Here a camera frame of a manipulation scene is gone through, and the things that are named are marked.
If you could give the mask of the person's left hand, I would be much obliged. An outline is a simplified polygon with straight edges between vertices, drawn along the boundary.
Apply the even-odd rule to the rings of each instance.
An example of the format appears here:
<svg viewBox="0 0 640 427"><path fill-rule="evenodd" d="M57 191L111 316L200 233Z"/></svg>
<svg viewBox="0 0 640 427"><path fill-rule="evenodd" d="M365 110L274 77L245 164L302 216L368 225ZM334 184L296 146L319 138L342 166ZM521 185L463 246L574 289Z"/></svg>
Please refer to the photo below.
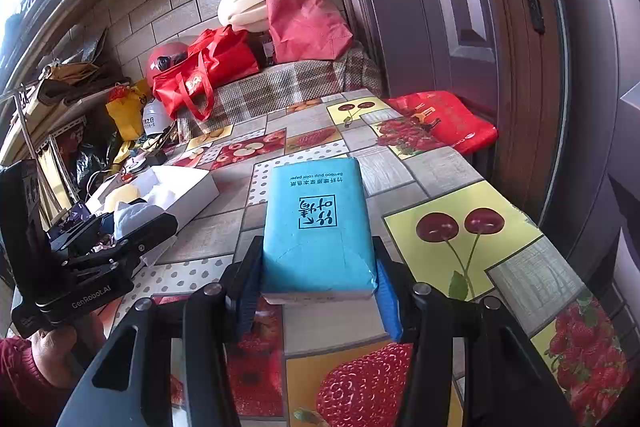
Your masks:
<svg viewBox="0 0 640 427"><path fill-rule="evenodd" d="M44 379L55 388L72 389L81 375L73 355L77 343L87 348L92 360L104 345L105 336L100 318L90 313L49 332L39 329L29 341L35 365Z"/></svg>

